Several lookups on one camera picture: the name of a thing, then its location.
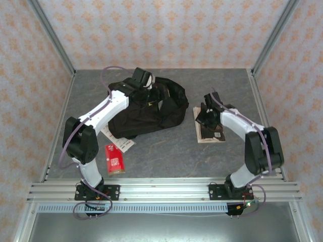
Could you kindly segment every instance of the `metal panel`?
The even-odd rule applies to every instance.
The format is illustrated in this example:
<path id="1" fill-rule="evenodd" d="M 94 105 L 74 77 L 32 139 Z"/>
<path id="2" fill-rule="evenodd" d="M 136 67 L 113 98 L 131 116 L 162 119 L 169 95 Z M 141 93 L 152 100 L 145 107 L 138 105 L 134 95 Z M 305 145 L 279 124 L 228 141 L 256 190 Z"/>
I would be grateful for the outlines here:
<path id="1" fill-rule="evenodd" d="M 51 26 L 48 18 L 46 17 L 45 12 L 43 11 L 40 3 L 38 2 L 38 0 L 28 0 L 28 2 L 30 3 L 30 6 L 32 7 L 32 9 L 35 11 L 36 16 L 39 18 L 42 26 L 44 27 L 46 33 L 48 34 L 50 40 L 52 41 L 54 47 L 56 48 L 58 54 L 62 58 L 62 61 L 65 67 L 71 74 L 74 74 L 75 69 L 73 68 L 73 65 L 69 57 L 67 56 L 60 40 L 56 36 L 54 29 Z"/>
<path id="2" fill-rule="evenodd" d="M 286 25 L 288 19 L 292 16 L 294 9 L 296 8 L 297 4 L 299 3 L 299 0 L 289 0 L 287 3 L 283 14 L 279 18 L 278 22 L 276 23 L 276 26 L 274 27 L 269 39 L 267 40 L 264 48 L 262 49 L 260 56 L 258 57 L 253 70 L 253 74 L 257 76 L 258 73 L 260 73 L 261 67 L 263 62 L 266 60 L 266 58 L 269 56 L 269 53 L 274 46 L 275 42 L 277 41 L 280 33 L 283 31 L 284 26 Z"/>
<path id="3" fill-rule="evenodd" d="M 77 203 L 41 203 L 38 213 L 72 213 Z M 105 212 L 110 203 L 98 205 Z M 112 206 L 109 213 L 226 213 L 228 206 L 226 203 L 117 203 Z M 85 205 L 76 207 L 76 212 L 97 213 Z"/>

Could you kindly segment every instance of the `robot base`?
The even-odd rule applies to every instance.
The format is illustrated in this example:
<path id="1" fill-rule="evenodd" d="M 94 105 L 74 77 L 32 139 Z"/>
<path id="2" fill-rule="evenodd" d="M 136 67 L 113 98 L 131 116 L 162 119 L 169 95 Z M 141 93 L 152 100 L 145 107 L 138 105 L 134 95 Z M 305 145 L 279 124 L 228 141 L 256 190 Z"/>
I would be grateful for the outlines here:
<path id="1" fill-rule="evenodd" d="M 208 185 L 208 194 L 210 200 L 253 200 L 252 188 L 241 188 L 239 192 L 231 193 L 229 196 L 228 190 L 224 184 Z"/>
<path id="2" fill-rule="evenodd" d="M 96 189 L 111 198 L 112 201 L 118 201 L 119 200 L 119 194 L 120 194 L 120 185 L 105 185 L 104 182 L 102 182 L 96 186 Z M 76 186 L 76 192 L 75 192 L 75 201 L 107 201 L 107 198 L 104 196 L 101 196 L 91 190 L 86 184 L 81 182 L 80 185 Z"/>

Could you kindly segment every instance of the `white wall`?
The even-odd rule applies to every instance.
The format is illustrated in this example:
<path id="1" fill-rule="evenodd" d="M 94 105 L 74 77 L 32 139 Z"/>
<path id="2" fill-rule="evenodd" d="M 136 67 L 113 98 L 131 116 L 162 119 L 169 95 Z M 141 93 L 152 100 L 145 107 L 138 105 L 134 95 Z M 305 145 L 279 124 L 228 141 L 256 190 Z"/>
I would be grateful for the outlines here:
<path id="1" fill-rule="evenodd" d="M 70 75 L 26 0 L 0 1 L 0 26 L 0 241 L 12 241 Z"/>
<path id="2" fill-rule="evenodd" d="M 301 182 L 323 238 L 323 2 L 301 0 L 257 82 L 281 137 L 288 177 Z"/>
<path id="3" fill-rule="evenodd" d="M 251 68 L 288 0 L 41 0 L 76 69 Z"/>

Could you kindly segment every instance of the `enclosure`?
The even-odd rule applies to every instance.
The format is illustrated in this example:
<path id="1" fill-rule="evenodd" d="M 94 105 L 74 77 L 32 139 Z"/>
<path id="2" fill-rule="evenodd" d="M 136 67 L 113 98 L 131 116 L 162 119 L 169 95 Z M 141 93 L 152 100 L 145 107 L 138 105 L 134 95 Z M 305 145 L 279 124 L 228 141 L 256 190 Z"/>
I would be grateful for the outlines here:
<path id="1" fill-rule="evenodd" d="M 321 1 L 14 0 L 0 10 L 4 240 L 323 237 Z M 179 126 L 133 139 L 123 174 L 108 175 L 104 147 L 111 141 L 98 134 L 98 170 L 106 184 L 120 185 L 119 200 L 109 215 L 79 221 L 72 209 L 80 174 L 58 166 L 65 122 L 107 97 L 100 75 L 112 65 L 177 82 L 189 107 Z M 131 74 L 111 69 L 103 76 L 113 83 Z M 245 159 L 244 141 L 226 127 L 225 142 L 197 143 L 193 108 L 212 88 L 280 135 L 285 164 L 255 182 L 266 206 L 252 216 L 230 219 L 230 201 L 210 199 L 209 184 L 223 184 Z"/>

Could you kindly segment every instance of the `white paper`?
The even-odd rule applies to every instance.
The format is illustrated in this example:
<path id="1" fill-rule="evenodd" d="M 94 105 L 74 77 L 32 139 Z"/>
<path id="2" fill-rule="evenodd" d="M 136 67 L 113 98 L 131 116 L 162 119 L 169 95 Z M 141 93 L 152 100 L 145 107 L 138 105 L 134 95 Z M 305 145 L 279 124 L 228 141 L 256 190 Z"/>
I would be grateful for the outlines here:
<path id="1" fill-rule="evenodd" d="M 114 143 L 123 153 L 125 153 L 131 146 L 135 144 L 135 142 L 133 142 L 132 140 L 128 140 L 126 138 L 117 139 L 116 137 L 114 137 L 113 134 L 111 134 L 111 132 L 109 131 L 108 124 L 104 126 L 101 132 L 105 136 L 107 136 L 107 138 L 111 140 L 112 143 Z"/>

